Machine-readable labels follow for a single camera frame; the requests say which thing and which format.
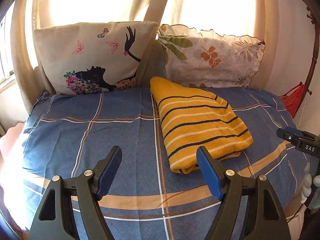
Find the pink butterfly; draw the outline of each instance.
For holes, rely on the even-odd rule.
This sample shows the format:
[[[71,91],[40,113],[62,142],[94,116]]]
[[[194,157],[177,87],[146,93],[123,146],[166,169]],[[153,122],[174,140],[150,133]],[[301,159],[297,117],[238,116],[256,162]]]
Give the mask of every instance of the pink butterfly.
[[[109,30],[107,28],[104,28],[103,33],[98,35],[98,38],[103,38],[104,36],[106,36],[106,34],[109,32]]]
[[[111,54],[114,54],[116,52],[116,50],[120,48],[119,42],[107,41],[106,44],[113,46],[113,50],[112,50]]]
[[[72,52],[71,54],[81,54],[82,53],[82,50],[84,49],[84,46],[80,41],[78,41],[77,47],[78,48],[74,52]]]

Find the folded towel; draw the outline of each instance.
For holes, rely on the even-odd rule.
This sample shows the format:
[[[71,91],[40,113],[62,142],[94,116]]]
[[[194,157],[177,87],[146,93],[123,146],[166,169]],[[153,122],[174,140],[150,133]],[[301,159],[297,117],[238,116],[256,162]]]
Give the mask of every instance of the folded towel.
[[[196,150],[205,146],[215,159],[230,157],[248,148],[253,140],[242,120],[223,98],[166,79],[150,80],[158,105],[170,169],[187,174],[196,165]]]

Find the white wall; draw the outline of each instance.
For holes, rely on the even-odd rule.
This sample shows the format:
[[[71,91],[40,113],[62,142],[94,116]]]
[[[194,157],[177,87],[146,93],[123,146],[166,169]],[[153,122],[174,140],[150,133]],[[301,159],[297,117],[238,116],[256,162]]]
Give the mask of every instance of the white wall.
[[[298,85],[300,81],[305,82],[311,64],[315,29],[311,19],[307,18],[308,11],[303,1],[278,0],[278,3],[279,39],[267,90],[280,96]],[[294,119],[299,129],[315,134],[320,132],[319,68],[320,63],[316,65],[310,85],[313,94],[311,97],[306,97],[302,118],[304,104]]]
[[[0,124],[5,131],[18,122],[25,122],[28,113],[17,84],[0,93]]]

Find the decorative pillow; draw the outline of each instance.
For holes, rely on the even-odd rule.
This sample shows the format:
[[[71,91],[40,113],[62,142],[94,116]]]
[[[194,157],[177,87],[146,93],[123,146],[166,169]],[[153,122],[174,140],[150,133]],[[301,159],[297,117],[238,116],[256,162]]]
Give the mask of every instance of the decorative pillow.
[[[136,70],[156,23],[78,23],[34,31],[48,79],[58,94],[135,86]]]
[[[184,25],[162,25],[159,34],[167,79],[189,87],[247,87],[265,47],[250,36],[198,33]]]

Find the blue plaid bedsheet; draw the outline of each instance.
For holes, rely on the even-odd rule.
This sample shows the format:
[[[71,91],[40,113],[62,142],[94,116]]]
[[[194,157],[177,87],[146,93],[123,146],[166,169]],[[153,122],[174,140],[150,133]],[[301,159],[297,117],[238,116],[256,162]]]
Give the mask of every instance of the blue plaid bedsheet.
[[[253,137],[248,149],[223,165],[242,176],[266,174],[285,207],[303,180],[308,157],[276,136],[279,127],[295,127],[283,103],[264,90],[208,91],[228,101]],[[200,171],[170,171],[148,88],[75,97],[44,92],[15,145],[19,165],[6,171],[6,185],[14,185],[5,187],[13,218],[30,229],[50,179],[92,169],[114,145],[121,147],[123,160],[99,205],[115,239],[204,239],[219,202]],[[243,197],[232,239],[239,238],[245,207]],[[73,209],[79,236],[87,239],[76,198]]]

